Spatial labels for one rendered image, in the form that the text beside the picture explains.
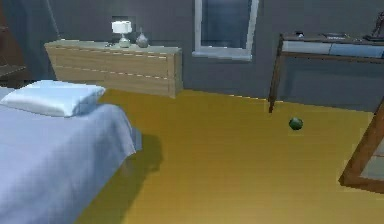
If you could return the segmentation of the grey round vase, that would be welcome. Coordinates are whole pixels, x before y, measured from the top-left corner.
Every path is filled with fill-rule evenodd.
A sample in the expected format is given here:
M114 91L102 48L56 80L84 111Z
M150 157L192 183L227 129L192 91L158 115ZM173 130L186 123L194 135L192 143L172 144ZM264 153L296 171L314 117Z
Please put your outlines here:
M140 34L136 39L136 45L140 48L147 48L149 46L148 38L144 35L142 29L140 29Z

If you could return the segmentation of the light wooden chest of drawers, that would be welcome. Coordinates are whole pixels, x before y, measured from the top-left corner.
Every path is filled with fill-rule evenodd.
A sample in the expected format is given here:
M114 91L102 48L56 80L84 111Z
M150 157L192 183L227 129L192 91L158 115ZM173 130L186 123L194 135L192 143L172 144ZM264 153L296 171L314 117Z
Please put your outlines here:
M121 48L80 40L57 40L44 47L60 81L171 98L183 90L182 50L178 47L133 44Z

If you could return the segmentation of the white framed window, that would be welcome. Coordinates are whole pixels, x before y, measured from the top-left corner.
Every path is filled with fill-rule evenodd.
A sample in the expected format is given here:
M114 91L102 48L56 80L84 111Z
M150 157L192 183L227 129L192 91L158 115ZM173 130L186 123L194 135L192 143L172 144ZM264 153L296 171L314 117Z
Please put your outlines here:
M252 60L263 0L194 0L195 57Z

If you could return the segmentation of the green ball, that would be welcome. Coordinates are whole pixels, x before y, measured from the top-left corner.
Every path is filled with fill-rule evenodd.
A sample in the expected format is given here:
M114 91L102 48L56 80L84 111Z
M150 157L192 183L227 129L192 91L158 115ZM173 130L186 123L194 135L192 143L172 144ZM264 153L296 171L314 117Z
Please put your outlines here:
M303 127L303 120L297 117L292 117L289 121L289 126L292 130L300 130Z

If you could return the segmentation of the white table lamp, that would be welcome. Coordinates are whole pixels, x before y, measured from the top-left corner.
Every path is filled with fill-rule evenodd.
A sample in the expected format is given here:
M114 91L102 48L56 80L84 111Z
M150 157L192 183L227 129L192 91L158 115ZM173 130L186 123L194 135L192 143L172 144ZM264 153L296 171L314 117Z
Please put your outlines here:
M121 48L129 48L131 46L130 40L126 37L127 34L132 32L132 24L130 21L114 21L111 23L112 32L120 34L119 46Z

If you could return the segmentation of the white pillow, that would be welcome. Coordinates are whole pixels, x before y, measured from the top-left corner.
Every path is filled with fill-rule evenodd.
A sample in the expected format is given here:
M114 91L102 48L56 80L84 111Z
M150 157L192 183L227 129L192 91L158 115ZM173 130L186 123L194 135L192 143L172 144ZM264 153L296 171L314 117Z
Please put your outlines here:
M95 106L105 91L98 85L41 80L10 92L0 105L46 116L72 117Z

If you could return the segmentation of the bed with grey-blue cover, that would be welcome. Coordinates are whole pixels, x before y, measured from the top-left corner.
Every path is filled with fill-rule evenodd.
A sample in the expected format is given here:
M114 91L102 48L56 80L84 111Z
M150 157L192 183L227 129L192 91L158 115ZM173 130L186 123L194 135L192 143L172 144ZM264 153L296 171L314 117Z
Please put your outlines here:
M71 118L0 106L0 224L73 224L141 148L113 104Z

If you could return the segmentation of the brown wooden desk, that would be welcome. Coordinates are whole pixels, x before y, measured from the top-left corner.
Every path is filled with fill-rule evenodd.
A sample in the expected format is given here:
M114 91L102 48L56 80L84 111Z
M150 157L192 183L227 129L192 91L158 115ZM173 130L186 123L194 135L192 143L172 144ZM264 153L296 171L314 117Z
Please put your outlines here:
M384 64L384 41L369 41L345 33L334 36L281 33L269 89L269 113L273 112L277 100L280 67L286 57Z

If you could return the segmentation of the brown framed mirror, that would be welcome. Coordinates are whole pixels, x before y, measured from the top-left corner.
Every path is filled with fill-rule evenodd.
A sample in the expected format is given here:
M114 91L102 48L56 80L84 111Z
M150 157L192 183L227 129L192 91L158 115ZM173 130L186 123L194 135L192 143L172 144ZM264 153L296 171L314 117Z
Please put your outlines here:
M339 183L384 194L384 97L346 164Z

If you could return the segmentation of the dark brown wooden furniture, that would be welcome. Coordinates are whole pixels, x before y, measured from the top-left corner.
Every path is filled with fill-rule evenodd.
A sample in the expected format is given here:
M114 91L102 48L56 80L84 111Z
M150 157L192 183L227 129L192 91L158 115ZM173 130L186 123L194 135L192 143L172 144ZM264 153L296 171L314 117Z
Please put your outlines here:
M22 51L0 13L0 87L18 88L27 77Z

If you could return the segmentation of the dark desk lamp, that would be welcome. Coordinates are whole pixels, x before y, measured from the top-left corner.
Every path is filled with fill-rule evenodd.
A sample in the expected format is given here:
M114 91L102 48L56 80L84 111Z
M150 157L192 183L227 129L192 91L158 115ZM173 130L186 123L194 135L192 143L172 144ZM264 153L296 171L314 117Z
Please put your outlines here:
M365 35L364 39L369 41L378 41L384 39L384 11L378 14L374 29L370 35Z

